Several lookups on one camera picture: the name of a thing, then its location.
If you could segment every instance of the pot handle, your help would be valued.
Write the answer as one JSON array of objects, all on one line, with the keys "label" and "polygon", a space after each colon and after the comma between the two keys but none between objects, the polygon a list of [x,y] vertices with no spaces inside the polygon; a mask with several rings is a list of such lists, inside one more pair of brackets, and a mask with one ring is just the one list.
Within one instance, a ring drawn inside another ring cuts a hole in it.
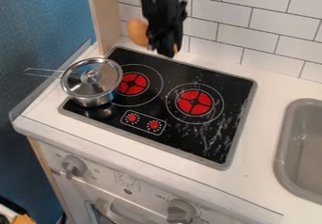
[{"label": "pot handle", "polygon": [[47,69],[35,69],[35,68],[27,68],[27,69],[24,70],[24,74],[29,75],[29,76],[60,78],[60,76],[54,76],[53,75],[53,73],[55,73],[55,72],[63,73],[64,71],[47,70]]}]

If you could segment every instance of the blue wall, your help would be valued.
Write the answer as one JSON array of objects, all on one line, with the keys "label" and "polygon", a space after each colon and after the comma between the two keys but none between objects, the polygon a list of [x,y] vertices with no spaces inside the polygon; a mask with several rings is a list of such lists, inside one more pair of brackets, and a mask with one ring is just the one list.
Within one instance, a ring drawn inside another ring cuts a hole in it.
[{"label": "blue wall", "polygon": [[25,68],[56,69],[88,39],[95,41],[88,0],[0,0],[0,195],[38,224],[55,223],[61,207],[8,112],[43,81]]}]

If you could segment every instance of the red burner ring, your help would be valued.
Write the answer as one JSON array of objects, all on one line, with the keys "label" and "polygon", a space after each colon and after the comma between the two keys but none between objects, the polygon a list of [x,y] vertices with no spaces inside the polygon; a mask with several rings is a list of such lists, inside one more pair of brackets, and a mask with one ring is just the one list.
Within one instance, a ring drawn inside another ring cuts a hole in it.
[{"label": "red burner ring", "polygon": [[123,75],[120,83],[119,93],[134,96],[144,92],[149,85],[148,78],[137,72],[129,72]]},{"label": "red burner ring", "polygon": [[202,116],[213,108],[213,98],[205,91],[198,89],[186,90],[178,96],[179,109],[191,116]]}]

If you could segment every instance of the burner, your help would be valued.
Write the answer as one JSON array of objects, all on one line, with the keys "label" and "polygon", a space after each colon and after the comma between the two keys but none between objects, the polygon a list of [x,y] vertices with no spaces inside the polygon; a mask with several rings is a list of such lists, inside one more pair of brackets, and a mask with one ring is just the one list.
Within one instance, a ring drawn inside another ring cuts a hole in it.
[{"label": "burner", "polygon": [[155,69],[140,64],[122,66],[123,78],[119,95],[111,102],[117,106],[134,107],[154,100],[161,93],[163,78]]},{"label": "burner", "polygon": [[180,85],[170,91],[166,103],[167,110],[175,119],[191,124],[211,122],[224,110],[220,93],[204,84]]},{"label": "burner", "polygon": [[199,89],[186,90],[176,100],[179,110],[189,116],[202,116],[213,108],[214,100],[205,91]]},{"label": "burner", "polygon": [[123,78],[118,89],[118,93],[125,96],[137,96],[149,88],[148,78],[138,72],[128,72]]}]

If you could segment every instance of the pot lid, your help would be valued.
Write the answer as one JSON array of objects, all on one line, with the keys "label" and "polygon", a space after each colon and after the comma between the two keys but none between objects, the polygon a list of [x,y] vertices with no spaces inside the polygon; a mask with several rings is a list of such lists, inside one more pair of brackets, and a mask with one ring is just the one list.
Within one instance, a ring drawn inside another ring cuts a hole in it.
[{"label": "pot lid", "polygon": [[61,86],[70,96],[98,97],[115,90],[121,82],[122,69],[105,58],[89,58],[72,64],[61,78]]}]

